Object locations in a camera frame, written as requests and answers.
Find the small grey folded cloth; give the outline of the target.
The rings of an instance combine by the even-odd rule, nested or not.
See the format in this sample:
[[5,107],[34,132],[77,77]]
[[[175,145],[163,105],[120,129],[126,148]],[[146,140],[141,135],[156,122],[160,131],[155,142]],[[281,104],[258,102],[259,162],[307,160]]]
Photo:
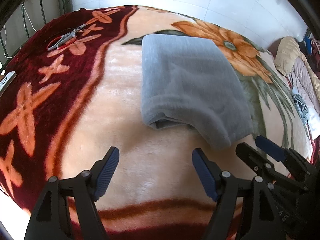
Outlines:
[[300,96],[300,94],[292,94],[292,100],[295,103],[297,112],[302,120],[302,123],[306,125],[309,120],[309,109],[303,100],[303,98]]

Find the pale pink quilted duvet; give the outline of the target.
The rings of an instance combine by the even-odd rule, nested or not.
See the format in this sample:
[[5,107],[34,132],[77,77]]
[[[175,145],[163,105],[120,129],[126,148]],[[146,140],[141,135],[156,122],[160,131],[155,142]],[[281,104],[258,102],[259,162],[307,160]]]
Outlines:
[[319,99],[305,62],[306,60],[302,57],[302,55],[295,59],[290,74],[291,79],[293,81],[293,85],[297,88],[299,95],[303,98],[307,107],[313,107],[319,114]]

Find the clothes pile on rack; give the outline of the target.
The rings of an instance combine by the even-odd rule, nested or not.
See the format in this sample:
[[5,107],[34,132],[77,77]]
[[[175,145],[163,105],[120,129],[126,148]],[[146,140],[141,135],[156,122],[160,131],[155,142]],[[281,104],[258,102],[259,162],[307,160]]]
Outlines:
[[299,42],[299,48],[305,55],[313,72],[319,76],[319,40],[307,35]]

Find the floral plush blanket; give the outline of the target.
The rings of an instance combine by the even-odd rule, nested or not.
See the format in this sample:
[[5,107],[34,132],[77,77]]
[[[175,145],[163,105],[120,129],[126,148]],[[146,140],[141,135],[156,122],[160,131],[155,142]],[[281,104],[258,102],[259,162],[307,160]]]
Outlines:
[[[48,44],[85,24],[73,43]],[[164,34],[213,41],[233,67],[253,133],[213,149],[190,125],[153,129],[142,120],[142,40]],[[120,160],[97,210],[110,239],[200,239],[214,211],[191,162],[201,148],[237,177],[253,172],[237,158],[240,142],[264,135],[312,156],[312,141],[272,54],[220,24],[127,5],[81,9],[36,32],[6,67],[17,76],[1,96],[1,223],[23,239],[51,176],[78,175],[119,149]]]

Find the grey-blue pants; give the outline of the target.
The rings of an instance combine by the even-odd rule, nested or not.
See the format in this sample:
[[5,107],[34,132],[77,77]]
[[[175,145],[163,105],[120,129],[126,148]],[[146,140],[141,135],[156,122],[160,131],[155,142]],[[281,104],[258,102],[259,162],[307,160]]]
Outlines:
[[190,125],[215,150],[253,133],[241,83],[213,41],[146,35],[142,73],[141,115],[147,126]]

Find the red-handled scissors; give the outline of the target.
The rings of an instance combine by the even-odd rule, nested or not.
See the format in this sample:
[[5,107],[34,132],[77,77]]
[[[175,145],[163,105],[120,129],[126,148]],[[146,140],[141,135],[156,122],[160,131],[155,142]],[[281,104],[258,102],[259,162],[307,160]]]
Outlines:
[[60,37],[56,37],[53,39],[47,46],[47,51],[53,51],[53,50],[61,50],[62,48],[65,48],[68,46],[69,43],[73,43],[77,38],[77,33],[82,31],[86,25],[83,24],[75,29],[73,29],[71,32],[66,33]]

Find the green metal bed frame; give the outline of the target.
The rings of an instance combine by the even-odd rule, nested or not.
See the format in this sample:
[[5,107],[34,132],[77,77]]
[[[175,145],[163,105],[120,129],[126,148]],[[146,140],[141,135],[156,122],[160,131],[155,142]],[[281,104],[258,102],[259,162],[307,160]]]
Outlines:
[[69,11],[70,0],[24,0],[1,27],[1,66],[38,30]]

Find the white phone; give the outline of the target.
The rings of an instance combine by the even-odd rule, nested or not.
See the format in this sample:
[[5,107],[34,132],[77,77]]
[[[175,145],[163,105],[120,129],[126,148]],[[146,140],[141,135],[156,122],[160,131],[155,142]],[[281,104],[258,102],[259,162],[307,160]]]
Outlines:
[[15,71],[9,72],[2,80],[0,85],[0,96],[4,94],[4,92],[7,90],[7,88],[10,86],[12,81],[17,76]]

